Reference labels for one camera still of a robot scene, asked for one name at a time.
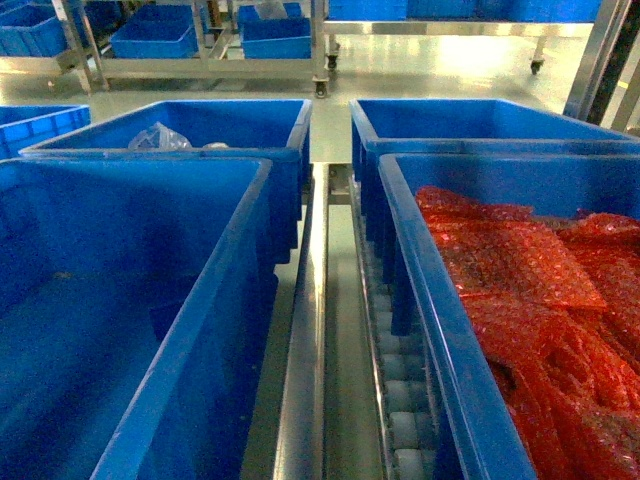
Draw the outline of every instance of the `blue plastic crate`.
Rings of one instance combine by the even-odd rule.
[[[330,20],[406,20],[407,0],[330,0]]]
[[[468,19],[476,12],[476,0],[409,0],[408,16],[424,19]]]
[[[161,122],[181,133],[194,148],[174,151],[176,157],[264,157],[274,162],[276,188],[271,195],[279,263],[288,263],[297,246],[297,221],[302,215],[302,186],[309,177],[308,100],[210,100],[159,102],[75,134],[42,142],[23,150],[26,156],[121,158],[133,154],[127,147],[138,132]],[[224,142],[228,149],[205,149]],[[166,151],[146,151],[161,155]]]
[[[593,22],[601,0],[516,0],[509,20],[515,22]]]
[[[87,105],[0,106],[0,158],[89,123]]]
[[[353,168],[362,183],[367,239],[380,245],[385,153],[636,154],[636,138],[504,100],[354,100]]]
[[[277,287],[270,168],[0,165],[3,478],[238,476]]]
[[[395,291],[400,297],[411,296],[419,312],[402,310],[392,328],[418,320],[426,332],[457,446],[452,442],[449,448],[457,451],[466,478],[533,480],[536,476],[414,196],[421,186],[435,185],[485,203],[533,205],[540,215],[572,218],[576,209],[584,208],[640,218],[640,187],[630,181],[640,178],[640,157],[406,154],[384,156],[379,167],[387,199],[385,223],[391,228],[387,242],[395,245],[397,239],[401,257],[394,262],[395,276],[410,279],[396,280]]]
[[[308,18],[248,22],[241,40],[245,58],[311,58]]]
[[[116,58],[191,58],[198,51],[193,25],[128,22],[111,37]]]
[[[0,55],[54,57],[66,49],[53,7],[24,5],[0,15]]]

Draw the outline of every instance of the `gray floor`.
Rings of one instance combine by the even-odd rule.
[[[500,97],[561,112],[586,40],[550,39],[537,77],[529,64],[535,39],[463,37],[343,37],[330,97],[314,102],[312,158],[350,162],[347,102],[364,97]],[[0,104],[89,103],[94,121],[150,102],[184,98],[313,98],[311,82],[120,81],[110,93],[86,97],[73,76],[56,80],[0,77]],[[331,208],[327,379],[329,478],[379,476],[373,387],[363,326],[358,317],[358,274],[349,207]],[[244,478],[268,478],[286,360],[286,333],[297,267],[278,268],[277,315]]]

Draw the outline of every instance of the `caster wheel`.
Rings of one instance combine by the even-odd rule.
[[[336,68],[338,68],[338,56],[337,55],[328,55],[329,59],[327,63],[327,68],[331,72],[335,72]]]
[[[542,65],[544,65],[544,60],[534,60],[531,62],[531,73],[533,75],[537,75],[542,68]]]
[[[327,96],[327,82],[316,83],[316,98],[326,98]]]

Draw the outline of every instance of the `empty blue bin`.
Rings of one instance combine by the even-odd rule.
[[[87,105],[0,106],[0,158],[91,123]]]
[[[198,51],[193,25],[177,22],[128,22],[111,37],[117,58],[191,58]]]
[[[353,167],[367,238],[384,204],[378,160],[385,153],[635,154],[636,138],[504,100],[358,100],[351,102]]]
[[[407,0],[330,0],[329,20],[395,21],[407,19]]]
[[[0,165],[2,478],[101,457],[96,478],[238,476],[277,287],[270,168]]]
[[[308,18],[247,22],[241,40],[245,58],[311,58]]]
[[[469,19],[476,11],[476,0],[409,0],[408,16],[423,19]]]
[[[54,57],[67,49],[53,7],[24,5],[0,15],[0,55]]]
[[[583,208],[640,218],[640,157],[400,154],[384,156],[379,171],[388,239],[397,239],[403,260],[396,273],[406,268],[419,312],[393,322],[423,326],[466,478],[535,479],[414,196],[435,185],[484,203],[533,205],[538,215],[573,218]]]
[[[279,263],[289,261],[289,250],[297,246],[297,220],[301,218],[302,186],[309,177],[308,100],[210,100],[159,102],[103,123],[80,129],[76,134],[42,142],[23,150],[26,156],[122,158],[134,152],[129,142],[138,132],[161,122],[181,133],[192,149],[173,151],[176,157],[260,157],[274,162],[276,188],[271,196]],[[213,142],[228,149],[206,149]],[[145,155],[167,154],[145,151]]]

